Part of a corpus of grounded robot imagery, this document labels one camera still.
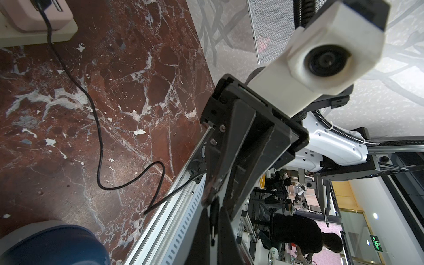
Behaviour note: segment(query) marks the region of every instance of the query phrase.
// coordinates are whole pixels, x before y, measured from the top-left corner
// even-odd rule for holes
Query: marble floor
[[[187,3],[68,4],[78,32],[56,48],[96,103],[101,181],[126,183],[161,160],[162,197],[206,131],[198,118],[214,89]],[[161,168],[118,191],[98,188],[91,112],[46,45],[0,49],[0,237],[61,220],[90,229],[121,264],[149,220],[141,213]]]

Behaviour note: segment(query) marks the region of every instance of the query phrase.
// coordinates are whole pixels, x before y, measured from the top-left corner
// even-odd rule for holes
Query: exit sign
[[[381,247],[381,244],[380,244],[380,241],[378,240],[378,237],[373,236],[373,235],[370,235],[370,236],[371,236],[371,241],[372,241],[372,244],[374,246],[374,249],[377,250],[377,251],[383,252],[383,248]]]

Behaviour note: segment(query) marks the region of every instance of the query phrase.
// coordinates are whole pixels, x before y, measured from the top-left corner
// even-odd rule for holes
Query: black cable
[[[200,164],[197,166],[199,170],[194,170],[194,169],[193,169],[193,162],[198,162],[198,163],[200,163]],[[202,171],[202,169],[200,168],[200,165],[202,165],[202,164],[206,164],[206,161],[204,161],[204,160],[200,160],[200,159],[193,159],[193,160],[189,163],[189,168],[190,168],[191,172],[193,172],[194,174],[197,174],[197,173],[199,173],[199,172],[201,172],[201,171]]]
[[[152,198],[152,201],[150,202],[150,205],[147,207],[147,209],[146,209],[146,211],[145,211],[145,214],[147,213],[147,212],[150,212],[151,210],[153,210],[153,209],[155,209],[156,207],[158,207],[160,204],[162,204],[163,202],[165,202],[167,199],[169,199],[172,195],[174,195],[175,193],[176,193],[176,191],[178,191],[178,190],[180,190],[182,187],[180,187],[180,188],[178,188],[176,191],[174,191],[173,193],[171,193],[171,194],[169,194],[168,196],[166,196],[165,198],[163,198],[160,202],[158,202],[158,203],[156,203],[155,205],[153,205],[153,203],[155,202],[155,200],[156,200],[156,198],[157,198],[157,196],[158,196],[158,194],[159,194],[159,191],[160,191],[160,188],[161,188],[161,186],[162,186],[162,182],[163,182],[163,179],[164,179],[164,177],[165,177],[165,165],[161,162],[161,161],[156,161],[156,162],[153,162],[153,163],[151,163],[150,165],[148,165],[147,166],[147,168],[146,169],[144,169],[143,170],[143,172],[141,173],[141,174],[139,174],[136,178],[134,178],[133,180],[131,180],[131,181],[129,181],[129,182],[127,182],[127,183],[125,183],[125,184],[123,184],[123,185],[120,185],[120,186],[118,186],[118,187],[105,187],[105,186],[103,186],[102,185],[102,183],[100,182],[100,170],[101,170],[101,167],[102,167],[102,161],[103,161],[103,140],[102,140],[102,132],[101,132],[101,126],[100,126],[100,122],[99,122],[99,118],[97,117],[97,112],[96,112],[96,107],[95,107],[95,105],[94,105],[94,101],[93,101],[93,99],[91,98],[91,96],[90,96],[90,94],[85,90],[85,89],[83,89],[79,84],[78,84],[78,82],[74,79],[74,77],[71,75],[71,73],[69,72],[69,70],[68,70],[68,67],[66,66],[66,64],[63,62],[63,59],[62,59],[62,57],[60,56],[60,54],[56,51],[56,49],[54,48],[54,45],[53,45],[53,43],[52,43],[52,27],[51,27],[51,24],[50,24],[50,21],[49,21],[49,19],[47,18],[47,16],[46,16],[46,14],[45,14],[45,12],[44,12],[44,9],[43,9],[43,7],[42,7],[42,5],[41,5],[41,3],[40,3],[40,0],[35,0],[35,3],[36,3],[36,5],[37,5],[37,8],[38,8],[38,11],[40,12],[40,15],[42,16],[42,18],[43,18],[43,20],[44,20],[44,22],[46,23],[46,26],[47,26],[47,43],[48,43],[48,45],[49,45],[49,47],[50,47],[50,49],[54,52],[54,54],[55,54],[55,56],[56,56],[56,58],[58,59],[58,61],[59,61],[59,63],[60,63],[60,65],[63,67],[63,70],[65,71],[65,73],[67,74],[67,76],[69,77],[69,79],[87,96],[87,98],[88,98],[88,100],[89,100],[89,102],[90,102],[90,105],[91,105],[91,108],[93,109],[93,116],[94,116],[94,120],[96,121],[96,126],[97,126],[97,134],[98,134],[98,136],[99,136],[99,144],[100,144],[100,157],[99,157],[99,165],[98,165],[98,167],[97,167],[97,185],[102,189],[102,190],[118,190],[118,189],[122,189],[122,188],[124,188],[124,187],[126,187],[126,186],[128,186],[128,185],[130,185],[131,183],[133,183],[133,182],[135,182],[136,180],[138,180],[139,178],[141,178],[152,166],[154,166],[154,165],[156,165],[156,164],[160,164],[161,166],[162,166],[162,175],[161,175],[161,178],[160,178],[160,181],[159,181],[159,184],[158,184],[158,187],[157,187],[157,190],[156,190],[156,193],[155,193],[155,195],[153,196],[153,198]]]
[[[293,18],[294,18],[294,29],[300,26],[302,16],[302,0],[293,0]]]
[[[378,162],[378,164],[379,165],[382,165],[382,166],[385,166],[385,167],[388,167],[388,168],[393,168],[393,169],[396,169],[396,170],[402,170],[402,171],[405,171],[405,172],[408,172],[409,171],[409,169],[407,169],[406,167],[400,167],[400,166],[396,166],[396,165],[392,165],[392,164],[387,164],[387,163],[383,163],[383,162]]]
[[[394,145],[424,145],[424,140],[397,140],[381,142],[380,146],[394,146]]]
[[[308,115],[308,112],[306,111],[306,109],[303,109],[301,111],[299,111],[298,113],[296,113],[291,120],[292,121],[300,121],[300,120],[304,120],[306,119],[306,116]]]
[[[315,0],[302,0],[300,26],[306,28],[315,15]]]
[[[341,137],[344,137],[344,138],[349,139],[349,140],[351,140],[353,142],[357,142],[357,143],[360,143],[360,144],[365,144],[365,145],[368,145],[368,146],[376,146],[376,145],[379,145],[380,144],[379,141],[376,141],[376,140],[366,140],[366,139],[363,139],[363,138],[354,136],[354,135],[352,135],[350,133],[347,133],[347,132],[343,131],[342,129],[338,128],[337,126],[332,125],[331,123],[329,123],[324,118],[324,116],[322,116],[322,114],[321,114],[321,112],[319,112],[319,110],[313,110],[311,112],[312,112],[312,114],[314,114],[315,119],[317,119],[317,121],[322,126],[324,126],[325,129],[329,130],[329,129],[332,128],[331,131],[334,132],[337,135],[340,135]]]
[[[180,190],[182,190],[185,186],[187,186],[190,182],[192,182],[193,180],[195,180],[196,178],[202,176],[204,173],[206,172],[202,172],[199,173],[197,175],[192,176],[186,183],[182,184],[181,186],[179,186],[176,190],[174,190],[173,192],[171,192],[170,194],[168,194],[165,198],[163,198],[162,200],[158,201],[156,204],[149,206],[143,213],[143,216],[145,216],[146,214],[150,213],[152,210],[156,209],[159,205],[161,205],[162,203],[166,202],[169,198],[171,198],[172,196],[174,196],[177,192],[179,192]]]

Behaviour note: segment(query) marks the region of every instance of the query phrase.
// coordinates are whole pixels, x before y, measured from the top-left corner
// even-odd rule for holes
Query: wire mesh
[[[316,0],[316,10],[324,0]],[[293,32],[293,0],[247,0],[258,64],[276,59]]]

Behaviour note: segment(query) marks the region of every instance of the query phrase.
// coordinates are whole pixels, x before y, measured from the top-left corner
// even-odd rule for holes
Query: wall
[[[350,102],[327,118],[347,129],[367,127],[372,137],[422,135],[424,0],[387,1],[391,10],[381,63],[355,82]],[[214,83],[225,73],[245,81],[259,67],[246,0],[187,4]]]
[[[332,181],[332,184],[339,208],[362,210],[355,199],[349,181]]]
[[[385,263],[424,264],[424,252],[383,180],[355,179],[350,185],[373,233],[382,242],[383,250],[389,252],[383,254]],[[378,214],[378,219],[373,218],[373,213]]]

